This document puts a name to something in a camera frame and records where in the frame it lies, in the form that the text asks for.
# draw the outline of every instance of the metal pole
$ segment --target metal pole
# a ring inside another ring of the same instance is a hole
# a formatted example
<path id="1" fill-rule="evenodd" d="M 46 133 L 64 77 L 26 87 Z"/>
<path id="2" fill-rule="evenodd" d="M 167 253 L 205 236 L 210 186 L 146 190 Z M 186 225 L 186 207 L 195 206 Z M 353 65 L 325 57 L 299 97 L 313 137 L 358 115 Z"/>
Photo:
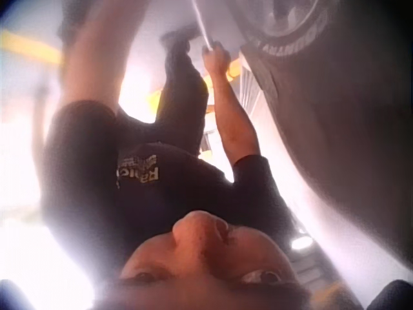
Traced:
<path id="1" fill-rule="evenodd" d="M 212 50 L 212 39 L 208 35 L 207 29 L 205 28 L 205 22 L 202 18 L 201 11 L 199 9 L 199 4 L 197 0 L 191 0 L 192 1 L 192 6 L 194 7 L 195 15 L 196 15 L 196 20 L 199 25 L 199 29 L 201 30 L 202 36 L 204 37 L 206 47 L 208 47 L 209 50 Z"/>

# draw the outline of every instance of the ceiling light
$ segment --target ceiling light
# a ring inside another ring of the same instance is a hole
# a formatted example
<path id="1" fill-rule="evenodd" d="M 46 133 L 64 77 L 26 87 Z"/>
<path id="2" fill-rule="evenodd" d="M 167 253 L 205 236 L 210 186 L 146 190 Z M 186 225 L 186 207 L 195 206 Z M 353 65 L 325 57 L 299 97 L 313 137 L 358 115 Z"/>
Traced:
<path id="1" fill-rule="evenodd" d="M 300 250 L 310 247 L 313 243 L 314 243 L 313 238 L 309 236 L 299 237 L 292 241 L 291 248 L 293 250 L 300 251 Z"/>

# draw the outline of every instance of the tire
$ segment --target tire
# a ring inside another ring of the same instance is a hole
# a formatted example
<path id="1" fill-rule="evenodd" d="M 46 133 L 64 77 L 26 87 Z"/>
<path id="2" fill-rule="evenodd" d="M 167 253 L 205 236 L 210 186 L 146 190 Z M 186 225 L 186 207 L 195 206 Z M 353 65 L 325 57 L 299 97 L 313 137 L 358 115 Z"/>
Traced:
<path id="1" fill-rule="evenodd" d="M 332 20 L 339 1 L 315 0 L 311 12 L 297 28 L 279 35 L 270 35 L 262 28 L 253 25 L 235 0 L 226 0 L 226 3 L 248 43 L 268 56 L 287 57 L 301 52 L 314 42 Z"/>

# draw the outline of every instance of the wheel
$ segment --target wheel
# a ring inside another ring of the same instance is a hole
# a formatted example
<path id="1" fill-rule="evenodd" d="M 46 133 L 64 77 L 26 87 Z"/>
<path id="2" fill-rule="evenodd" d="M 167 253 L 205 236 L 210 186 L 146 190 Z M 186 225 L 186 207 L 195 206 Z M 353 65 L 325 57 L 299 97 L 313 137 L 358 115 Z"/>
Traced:
<path id="1" fill-rule="evenodd" d="M 285 57 L 309 46 L 340 0 L 226 0 L 245 39 L 260 52 Z"/>

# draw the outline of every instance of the nose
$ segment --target nose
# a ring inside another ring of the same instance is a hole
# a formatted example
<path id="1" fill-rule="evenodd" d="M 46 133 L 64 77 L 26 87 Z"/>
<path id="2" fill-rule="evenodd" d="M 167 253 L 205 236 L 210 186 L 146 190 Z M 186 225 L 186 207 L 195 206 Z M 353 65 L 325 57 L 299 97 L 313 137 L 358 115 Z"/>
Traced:
<path id="1" fill-rule="evenodd" d="M 176 254 L 187 269 L 213 268 L 225 253 L 230 227 L 217 216 L 194 211 L 179 220 L 172 229 Z"/>

